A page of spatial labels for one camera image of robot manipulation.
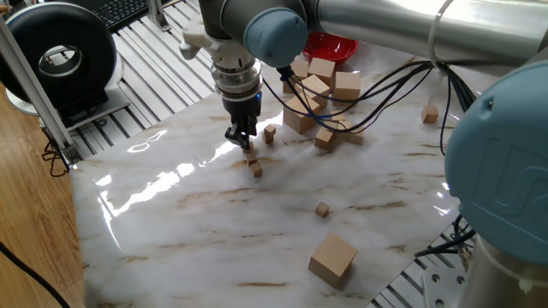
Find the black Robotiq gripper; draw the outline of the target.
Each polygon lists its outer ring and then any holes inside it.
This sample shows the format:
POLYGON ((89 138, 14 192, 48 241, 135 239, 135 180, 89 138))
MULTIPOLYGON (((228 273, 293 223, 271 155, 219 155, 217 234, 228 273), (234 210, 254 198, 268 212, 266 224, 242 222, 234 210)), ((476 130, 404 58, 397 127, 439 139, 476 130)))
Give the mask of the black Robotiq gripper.
POLYGON ((231 127, 228 127, 224 137, 243 150, 248 149, 248 143, 253 136, 253 125, 260 115, 261 96, 252 96, 249 99, 234 101, 223 98, 223 106, 230 115, 231 127), (244 132, 235 124, 245 125, 244 132))

